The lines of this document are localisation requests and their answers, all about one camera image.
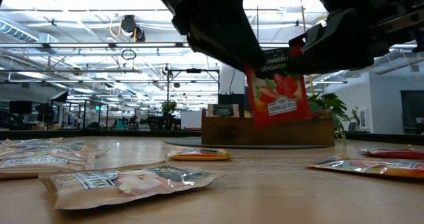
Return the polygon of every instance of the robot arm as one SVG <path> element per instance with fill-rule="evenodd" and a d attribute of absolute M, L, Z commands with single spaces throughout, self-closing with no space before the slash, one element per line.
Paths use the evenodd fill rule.
<path fill-rule="evenodd" d="M 260 66 L 265 57 L 242 8 L 242 0 L 161 0 L 191 48 L 238 70 Z M 424 0 L 320 0 L 327 26 L 316 25 L 289 41 L 301 48 L 286 72 L 356 70 L 371 66 L 396 43 L 424 48 Z"/>

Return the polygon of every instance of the desk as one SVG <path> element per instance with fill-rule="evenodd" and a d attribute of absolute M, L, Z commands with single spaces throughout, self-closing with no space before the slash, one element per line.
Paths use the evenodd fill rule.
<path fill-rule="evenodd" d="M 157 162 L 173 146 L 160 138 L 80 137 L 109 153 L 97 168 Z M 402 182 L 306 169 L 336 153 L 360 156 L 350 141 L 308 150 L 229 150 L 229 162 L 170 162 L 228 174 L 210 186 L 85 211 L 53 211 L 38 180 L 0 182 L 2 223 L 422 223 L 424 182 Z"/>

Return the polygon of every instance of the wooden crate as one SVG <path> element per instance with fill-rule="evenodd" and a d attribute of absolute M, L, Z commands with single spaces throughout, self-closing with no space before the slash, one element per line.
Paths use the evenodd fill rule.
<path fill-rule="evenodd" d="M 202 144 L 335 145 L 333 120 L 293 120 L 256 129 L 253 118 L 206 117 L 202 113 Z"/>

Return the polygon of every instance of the table surface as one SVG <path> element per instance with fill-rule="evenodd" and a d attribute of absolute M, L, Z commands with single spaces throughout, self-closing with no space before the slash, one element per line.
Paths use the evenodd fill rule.
<path fill-rule="evenodd" d="M 109 148 L 96 168 L 165 159 L 174 146 L 160 138 L 80 137 Z M 1 223 L 422 223 L 424 182 L 385 180 L 305 168 L 334 154 L 360 156 L 355 146 L 395 144 L 349 141 L 307 150 L 229 150 L 224 162 L 169 161 L 227 174 L 198 190 L 83 211 L 54 211 L 37 179 L 0 182 Z"/>

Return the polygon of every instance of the green plant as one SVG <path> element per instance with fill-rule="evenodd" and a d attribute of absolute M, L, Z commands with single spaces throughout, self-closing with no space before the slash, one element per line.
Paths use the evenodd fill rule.
<path fill-rule="evenodd" d="M 165 101 L 162 103 L 162 113 L 169 114 L 173 113 L 177 107 L 177 103 L 175 101 Z"/>
<path fill-rule="evenodd" d="M 355 120 L 359 125 L 359 118 L 357 116 L 358 108 L 352 110 L 352 117 L 346 115 L 346 104 L 339 99 L 335 93 L 327 93 L 320 95 L 311 95 L 307 98 L 309 109 L 312 113 L 320 111 L 329 111 L 334 121 L 335 133 L 338 138 L 345 139 L 346 135 L 345 128 L 343 127 L 343 121 Z"/>

